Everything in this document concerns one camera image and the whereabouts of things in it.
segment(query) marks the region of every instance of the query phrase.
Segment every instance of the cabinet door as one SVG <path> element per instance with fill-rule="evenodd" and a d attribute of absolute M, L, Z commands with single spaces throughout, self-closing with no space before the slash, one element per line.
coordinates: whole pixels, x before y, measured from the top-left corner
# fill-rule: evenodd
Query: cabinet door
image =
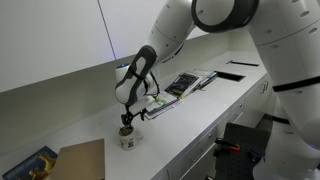
<path fill-rule="evenodd" d="M 167 0 L 99 0 L 116 58 L 136 54 Z M 188 37 L 206 34 L 196 28 Z"/>
<path fill-rule="evenodd" d="M 254 128 L 265 114 L 271 95 L 268 80 L 263 80 L 245 99 L 244 112 L 235 124 Z"/>
<path fill-rule="evenodd" d="M 0 92 L 114 60 L 92 0 L 0 2 Z"/>
<path fill-rule="evenodd" d="M 216 158 L 213 156 L 215 145 L 212 146 L 201 159 L 188 171 L 182 180 L 195 180 L 195 179 L 205 179 L 208 175 L 210 177 L 215 177 L 216 170 Z"/>
<path fill-rule="evenodd" d="M 168 169 L 169 179 L 178 180 L 180 179 L 192 166 L 190 157 L 186 154 L 183 155 L 175 164 Z"/>
<path fill-rule="evenodd" d="M 169 180 L 168 171 L 164 171 L 164 172 L 162 172 L 160 174 L 157 174 L 151 180 Z"/>

